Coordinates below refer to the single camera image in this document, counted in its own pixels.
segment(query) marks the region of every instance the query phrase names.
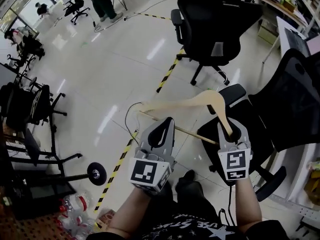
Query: black shoe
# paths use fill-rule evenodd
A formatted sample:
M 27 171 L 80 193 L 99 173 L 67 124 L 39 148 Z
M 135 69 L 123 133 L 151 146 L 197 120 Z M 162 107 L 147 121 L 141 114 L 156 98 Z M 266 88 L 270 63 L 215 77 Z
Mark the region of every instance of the black shoe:
M 188 170 L 185 175 L 182 177 L 185 180 L 193 181 L 196 177 L 196 173 L 194 170 Z

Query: sneaker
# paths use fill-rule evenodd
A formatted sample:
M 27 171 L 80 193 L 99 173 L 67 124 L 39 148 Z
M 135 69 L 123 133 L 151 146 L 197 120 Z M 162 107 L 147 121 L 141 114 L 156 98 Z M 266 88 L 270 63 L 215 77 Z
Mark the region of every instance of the sneaker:
M 104 22 L 106 18 L 108 18 L 108 15 L 105 14 L 103 17 L 100 18 L 100 22 Z
M 115 23 L 117 20 L 119 20 L 120 18 L 122 18 L 122 16 L 124 15 L 123 12 L 119 12 L 114 18 L 110 19 L 111 23 Z
M 196 173 L 194 170 L 188 170 L 185 175 L 182 177 L 185 180 L 193 181 L 196 177 Z

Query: black t-shirt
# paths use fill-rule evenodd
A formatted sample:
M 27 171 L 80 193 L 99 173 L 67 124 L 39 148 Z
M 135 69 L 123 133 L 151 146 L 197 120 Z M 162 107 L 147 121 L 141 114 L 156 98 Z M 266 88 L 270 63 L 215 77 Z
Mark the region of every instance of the black t-shirt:
M 152 228 L 151 232 L 134 236 L 133 240 L 289 240 L 279 221 L 267 220 L 250 227 L 245 235 L 235 226 L 222 225 L 188 214 L 172 218 Z M 96 233 L 87 240 L 124 240 L 114 233 Z
M 39 7 L 36 12 L 38 15 L 46 14 L 48 12 L 47 5 L 45 3 L 41 4 L 41 7 Z

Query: laptop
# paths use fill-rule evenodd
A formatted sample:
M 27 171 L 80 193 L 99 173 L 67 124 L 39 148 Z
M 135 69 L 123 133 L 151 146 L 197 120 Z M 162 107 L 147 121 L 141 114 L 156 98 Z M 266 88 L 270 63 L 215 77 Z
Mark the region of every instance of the laptop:
M 296 31 L 287 28 L 284 30 L 290 48 L 300 51 L 305 57 L 310 57 L 320 52 L 320 35 L 303 40 Z

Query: table leg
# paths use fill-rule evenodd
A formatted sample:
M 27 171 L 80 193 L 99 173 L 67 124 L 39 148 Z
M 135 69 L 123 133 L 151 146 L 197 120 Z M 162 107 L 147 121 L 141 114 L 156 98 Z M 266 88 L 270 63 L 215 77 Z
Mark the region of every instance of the table leg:
M 276 38 L 276 40 L 274 41 L 271 49 L 269 50 L 268 54 L 266 55 L 266 57 L 264 58 L 264 60 L 262 61 L 262 65 L 261 65 L 261 71 L 260 71 L 260 75 L 259 75 L 259 79 L 258 79 L 258 88 L 261 86 L 262 83 L 262 78 L 263 78 L 263 74 L 264 74 L 264 67 L 265 67 L 265 62 L 266 60 L 269 58 L 270 54 L 272 53 L 272 51 L 276 48 L 278 48 L 280 45 L 280 36 L 278 35 L 278 37 Z

